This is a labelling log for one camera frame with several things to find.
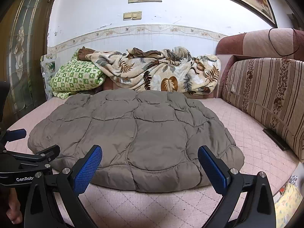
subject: metal screw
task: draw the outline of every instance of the metal screw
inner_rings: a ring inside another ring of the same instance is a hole
[[[236,168],[231,168],[230,169],[230,172],[233,174],[233,175],[236,175],[239,173],[239,171],[236,169]]]
[[[266,174],[265,174],[265,172],[263,172],[263,171],[260,171],[260,172],[259,172],[259,175],[260,175],[262,178],[266,177]]]
[[[39,171],[39,172],[37,172],[36,174],[35,174],[35,177],[41,177],[41,172]]]
[[[64,168],[63,170],[62,170],[62,173],[63,174],[68,174],[70,172],[70,169],[69,168]]]

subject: floral blanket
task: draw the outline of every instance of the floral blanket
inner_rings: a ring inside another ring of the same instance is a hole
[[[117,86],[133,90],[159,90],[209,94],[215,88],[221,63],[214,55],[191,57],[184,47],[143,52],[137,48],[96,51],[85,56]]]

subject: decorative wall border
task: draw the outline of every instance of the decorative wall border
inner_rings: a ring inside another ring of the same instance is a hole
[[[150,34],[167,34],[167,35],[187,35],[192,37],[198,37],[203,39],[209,39],[213,41],[220,41],[226,35],[212,32],[204,29],[187,27],[187,26],[176,26],[176,25],[131,25],[121,26],[109,29],[103,29],[95,32],[91,32],[74,39],[65,41],[54,47],[48,47],[48,54],[58,53],[77,45],[92,42],[99,39],[108,39],[123,35],[150,35]]]

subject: green patterned pillow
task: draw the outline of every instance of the green patterned pillow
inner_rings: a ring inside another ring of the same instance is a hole
[[[77,61],[78,50],[50,81],[55,97],[65,99],[70,94],[99,87],[105,81],[105,74],[92,62]]]

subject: brown cloth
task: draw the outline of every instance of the brown cloth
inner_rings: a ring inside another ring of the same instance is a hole
[[[77,61],[88,61],[86,59],[87,54],[92,54],[94,53],[95,50],[90,49],[90,48],[85,48],[84,46],[79,49],[78,54],[77,54]]]
[[[142,50],[138,49],[138,48],[133,48],[133,52],[129,52],[130,55],[135,56],[135,57],[153,57],[151,55],[162,55],[161,52],[159,52],[158,50],[149,50],[147,52],[143,52]]]

